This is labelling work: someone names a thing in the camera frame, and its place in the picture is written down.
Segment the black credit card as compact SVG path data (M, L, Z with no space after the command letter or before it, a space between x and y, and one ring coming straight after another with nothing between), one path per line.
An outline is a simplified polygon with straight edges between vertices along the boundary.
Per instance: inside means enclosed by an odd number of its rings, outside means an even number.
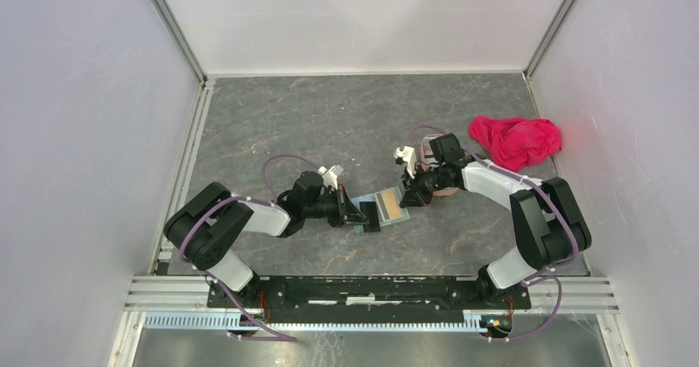
M359 203L361 213L365 216L362 223L364 233L379 233L381 231L378 205L374 201L362 201Z

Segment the yellow credit card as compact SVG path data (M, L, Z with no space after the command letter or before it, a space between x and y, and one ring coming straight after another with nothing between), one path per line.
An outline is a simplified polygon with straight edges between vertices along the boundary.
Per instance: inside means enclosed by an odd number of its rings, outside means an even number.
M400 207L400 190L396 187L376 192L374 200L378 205L378 212L384 223L404 219L406 214Z

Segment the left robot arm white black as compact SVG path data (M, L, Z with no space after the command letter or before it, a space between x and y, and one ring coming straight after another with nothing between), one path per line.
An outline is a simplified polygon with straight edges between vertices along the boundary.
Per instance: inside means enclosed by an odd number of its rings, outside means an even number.
M245 308L258 299L259 285L232 249L241 233L288 238L309 219L324 219L332 228L375 224L375 211L374 203L353 203L335 175L322 168L303 172L274 201L237 195L212 182L165 222L163 234L181 259L225 285L228 297Z

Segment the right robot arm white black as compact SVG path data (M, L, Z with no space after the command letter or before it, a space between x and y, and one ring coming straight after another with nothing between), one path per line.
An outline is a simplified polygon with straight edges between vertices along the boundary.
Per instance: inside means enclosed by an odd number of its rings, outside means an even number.
M425 207L440 191L459 189L506 208L515 245L481 268L476 297L487 308L500 306L515 285L527 285L567 265L592 245L592 237L568 182L520 175L477 154L467 153L454 134L429 142L431 155L420 164L414 148L395 149L404 168L400 206Z

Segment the pink oval card tray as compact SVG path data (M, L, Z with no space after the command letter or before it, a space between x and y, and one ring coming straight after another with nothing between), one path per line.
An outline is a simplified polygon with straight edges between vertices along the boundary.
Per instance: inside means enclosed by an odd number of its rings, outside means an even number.
M435 186L433 195L434 197L449 197L455 195L459 189L455 186L444 186L441 181L439 181L439 174L437 173L438 161L434 157L434 152L430 146L430 142L433 139L438 138L438 134L429 134L425 136L420 142L420 151L418 154L419 166L427 172L429 169L433 172L433 178L435 180Z

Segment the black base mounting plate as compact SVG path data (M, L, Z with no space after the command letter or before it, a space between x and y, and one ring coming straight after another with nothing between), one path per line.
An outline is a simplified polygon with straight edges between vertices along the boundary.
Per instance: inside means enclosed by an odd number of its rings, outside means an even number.
M255 277L235 296L248 312L269 312L272 323L460 322L465 311L507 314L532 306L522 285L496 289L480 277L455 275L272 275Z

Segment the crumpled red cloth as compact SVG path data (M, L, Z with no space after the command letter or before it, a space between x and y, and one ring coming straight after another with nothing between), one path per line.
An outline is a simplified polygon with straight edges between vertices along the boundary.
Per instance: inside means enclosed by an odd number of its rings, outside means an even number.
M562 147L562 133L548 119L480 115L470 123L468 133L495 164L514 172L544 163Z

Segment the aluminium frame rail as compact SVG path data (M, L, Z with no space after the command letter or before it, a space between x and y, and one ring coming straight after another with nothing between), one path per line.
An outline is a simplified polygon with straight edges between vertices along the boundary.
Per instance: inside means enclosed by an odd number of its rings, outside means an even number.
M401 189L398 145L418 122L460 132L479 109L534 107L517 69L208 72L167 219L226 205L267 228L277 211L251 169L269 155L340 161L342 189ZM378 233L314 222L293 238L242 235L214 267L135 276L112 366L629 366L607 278L581 259L499 289L486 267L515 253L511 200L529 181L478 162L454 200Z

